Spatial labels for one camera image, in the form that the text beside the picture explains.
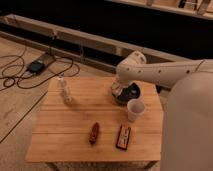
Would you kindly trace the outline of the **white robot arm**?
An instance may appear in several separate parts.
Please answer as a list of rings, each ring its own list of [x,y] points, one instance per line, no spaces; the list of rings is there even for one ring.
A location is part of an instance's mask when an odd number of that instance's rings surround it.
[[[134,51],[116,66],[112,94],[120,95],[135,81],[170,90],[160,171],[213,171],[213,59],[149,64]]]

